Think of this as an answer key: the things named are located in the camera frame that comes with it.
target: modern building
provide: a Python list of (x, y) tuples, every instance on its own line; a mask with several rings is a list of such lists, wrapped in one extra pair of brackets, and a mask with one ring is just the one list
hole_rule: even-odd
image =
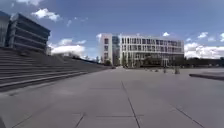
[(0, 47), (5, 47), (10, 16), (0, 11)]
[(184, 42), (181, 40), (145, 37), (140, 35), (102, 34), (100, 38), (101, 60), (113, 65), (125, 60), (129, 66), (142, 65), (148, 59), (160, 59), (161, 65), (172, 65), (184, 57)]
[(50, 30), (21, 14), (12, 16), (7, 46), (46, 53)]

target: glass building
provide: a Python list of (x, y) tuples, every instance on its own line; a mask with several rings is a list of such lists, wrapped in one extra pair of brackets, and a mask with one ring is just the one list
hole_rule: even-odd
[(21, 14), (12, 16), (7, 46), (24, 50), (46, 52), (50, 30)]
[(0, 47), (5, 47), (10, 16), (0, 11)]

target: white building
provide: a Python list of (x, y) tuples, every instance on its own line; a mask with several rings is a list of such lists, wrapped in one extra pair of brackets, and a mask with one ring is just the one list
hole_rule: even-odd
[(100, 54), (103, 62), (109, 60), (113, 65), (122, 64), (125, 60), (135, 66), (136, 62), (142, 64), (149, 56), (159, 58), (163, 64), (168, 65), (184, 57), (184, 42), (140, 35), (102, 34)]

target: steps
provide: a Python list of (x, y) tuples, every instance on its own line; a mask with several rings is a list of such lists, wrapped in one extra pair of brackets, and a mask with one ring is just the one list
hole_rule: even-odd
[(9, 82), (9, 83), (5, 83), (5, 84), (0, 84), (0, 92), (5, 92), (5, 91), (12, 90), (12, 89), (18, 89), (18, 88), (23, 88), (23, 87), (27, 87), (27, 86), (33, 86), (33, 85), (37, 85), (37, 84), (44, 83), (44, 82), (60, 80), (60, 79), (74, 77), (74, 76), (83, 75), (83, 74), (85, 74), (85, 73), (78, 72), (78, 73), (63, 74), (63, 75), (57, 75), (57, 76), (49, 76), (49, 77), (45, 77), (45, 78), (22, 80), (22, 81), (18, 81), (18, 82)]
[(46, 56), (29, 52), (21, 56), (0, 48), (0, 92), (105, 70), (85, 61)]

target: person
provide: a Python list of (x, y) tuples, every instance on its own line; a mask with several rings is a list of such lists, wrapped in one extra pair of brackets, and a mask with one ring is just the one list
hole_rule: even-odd
[(0, 117), (0, 128), (6, 128), (1, 117)]

